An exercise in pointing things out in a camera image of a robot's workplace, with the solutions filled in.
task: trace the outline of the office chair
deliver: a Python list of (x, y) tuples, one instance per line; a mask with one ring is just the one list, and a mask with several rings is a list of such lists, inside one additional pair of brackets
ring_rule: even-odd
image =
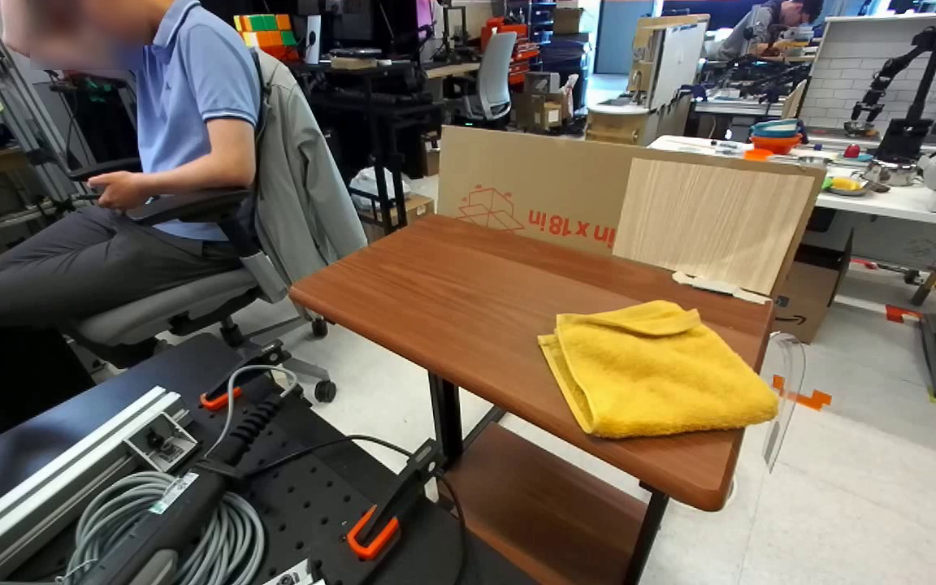
[[(254, 300), (285, 300), (285, 289), (303, 275), (366, 248), (363, 224), (354, 213), (300, 80), (275, 57), (262, 53), (254, 53), (254, 57), (262, 80), (254, 190), (219, 190), (195, 204), (164, 201), (131, 211), (134, 221), (147, 224), (167, 217), (219, 217), (239, 253), (239, 266), (87, 316), (68, 327), (77, 343), (113, 363), (151, 356), (158, 331), (187, 335), (216, 321), (221, 321), (228, 343), (248, 343), (254, 335), (285, 331), (304, 321), (313, 324), (313, 338), (322, 338), (328, 331), (324, 321), (304, 307), (296, 307), (300, 316), (293, 321), (254, 335), (233, 324), (233, 312)], [(317, 380), (317, 398), (336, 395), (336, 382), (322, 367), (296, 356), (285, 356), (285, 363)]]
[(465, 118), (473, 123), (505, 119), (511, 113), (511, 55), (514, 55), (517, 35), (496, 31), (489, 40), (489, 48), (480, 53), (477, 69), (477, 93), (469, 98)]

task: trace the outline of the wire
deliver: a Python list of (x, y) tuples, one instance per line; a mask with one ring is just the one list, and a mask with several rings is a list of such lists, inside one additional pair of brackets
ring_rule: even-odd
[[(374, 444), (382, 444), (382, 447), (401, 450), (404, 458), (410, 458), (407, 447), (401, 447), (401, 444), (394, 444), (394, 441), (388, 441), (388, 437), (376, 437), (376, 436), (336, 436), (336, 437), (328, 437), (328, 441), (316, 441), (316, 444), (304, 444), (304, 447), (300, 447), (300, 450), (289, 450), (289, 455), (282, 455), (282, 458), (275, 458), (275, 462), (268, 462), (268, 463), (248, 470), (244, 477), (268, 473), (268, 470), (273, 470), (273, 468), (280, 468), (280, 463), (289, 463), (289, 462), (300, 462), (300, 458), (316, 455), (316, 450), (322, 450), (322, 447), (348, 444), (348, 441), (374, 441)], [(456, 585), (458, 585), (458, 581), (465, 579), (465, 560), (469, 560), (465, 507), (463, 507), (463, 500), (458, 500), (458, 490), (456, 490), (443, 473), (434, 473), (434, 480), (438, 480), (443, 490), (449, 494), (453, 513), (458, 515), (458, 572), (456, 572)]]
[[(77, 581), (102, 554), (121, 542), (147, 511), (173, 490), (178, 477), (135, 470), (102, 490), (77, 515), (75, 551), (63, 581)], [(251, 585), (268, 560), (268, 527), (238, 494), (225, 494), (204, 537), (178, 569), (182, 585)]]
[(251, 369), (270, 369), (273, 363), (248, 363), (248, 367), (238, 367), (228, 380), (228, 421), (221, 424), (219, 437), (210, 441), (210, 447), (204, 450), (204, 458), (231, 436), (231, 421), (233, 421), (233, 387), (238, 387), (238, 378), (239, 373), (251, 373)]

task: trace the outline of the bundle of cables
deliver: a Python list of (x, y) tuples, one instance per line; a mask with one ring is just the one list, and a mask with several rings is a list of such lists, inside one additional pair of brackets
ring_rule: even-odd
[[(75, 551), (63, 581), (77, 581), (113, 542), (134, 528), (178, 477), (164, 470), (135, 470), (102, 490), (75, 527)], [(268, 528), (261, 513), (238, 494), (225, 494), (204, 537), (182, 560), (182, 585), (248, 585), (268, 554)]]

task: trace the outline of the yellow towel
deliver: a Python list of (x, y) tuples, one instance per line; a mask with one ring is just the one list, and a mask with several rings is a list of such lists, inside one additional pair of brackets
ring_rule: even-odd
[(769, 387), (677, 301), (558, 316), (540, 347), (588, 436), (741, 430), (778, 413)]

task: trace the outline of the light blue t-shirt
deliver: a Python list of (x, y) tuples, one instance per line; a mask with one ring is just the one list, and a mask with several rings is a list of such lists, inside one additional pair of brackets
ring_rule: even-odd
[[(151, 46), (113, 46), (135, 87), (144, 172), (186, 165), (210, 149), (209, 119), (256, 123), (251, 48), (197, 0), (173, 0)], [(225, 241), (216, 221), (164, 221), (167, 234)]]

